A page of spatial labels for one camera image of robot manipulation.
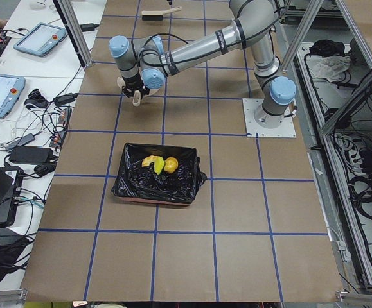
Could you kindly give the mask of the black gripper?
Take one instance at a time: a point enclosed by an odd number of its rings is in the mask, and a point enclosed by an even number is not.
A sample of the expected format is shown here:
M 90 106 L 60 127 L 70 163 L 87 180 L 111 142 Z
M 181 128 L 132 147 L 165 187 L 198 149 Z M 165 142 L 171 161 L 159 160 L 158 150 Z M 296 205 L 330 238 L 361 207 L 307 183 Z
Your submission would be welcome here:
M 122 93 L 126 96 L 134 96 L 138 91 L 141 96 L 150 94 L 150 89 L 147 88 L 141 79 L 123 78 L 124 85 L 121 87 Z

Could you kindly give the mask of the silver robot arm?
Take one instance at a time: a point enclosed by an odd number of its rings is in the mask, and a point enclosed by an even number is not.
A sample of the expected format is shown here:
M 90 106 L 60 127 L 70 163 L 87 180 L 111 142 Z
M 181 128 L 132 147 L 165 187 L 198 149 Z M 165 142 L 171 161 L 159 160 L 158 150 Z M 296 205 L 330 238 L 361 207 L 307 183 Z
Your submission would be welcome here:
M 282 10 L 269 1 L 230 1 L 234 19 L 216 30 L 174 50 L 164 50 L 160 34 L 129 40 L 117 35 L 109 40 L 109 51 L 121 76 L 118 87 L 138 106 L 145 96 L 156 93 L 169 76 L 235 49 L 249 48 L 254 58 L 254 75 L 263 91 L 260 122 L 280 118 L 296 95 L 295 83 L 284 77 L 273 48 L 270 30 Z

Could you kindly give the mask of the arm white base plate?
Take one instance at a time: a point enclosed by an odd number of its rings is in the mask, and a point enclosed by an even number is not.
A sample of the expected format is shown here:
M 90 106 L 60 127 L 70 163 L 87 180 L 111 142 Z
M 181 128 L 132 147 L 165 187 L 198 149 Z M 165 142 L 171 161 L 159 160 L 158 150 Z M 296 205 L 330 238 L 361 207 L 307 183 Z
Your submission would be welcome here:
M 260 138 L 296 138 L 289 107 L 283 115 L 269 115 L 263 110 L 263 99 L 243 98 L 246 135 Z

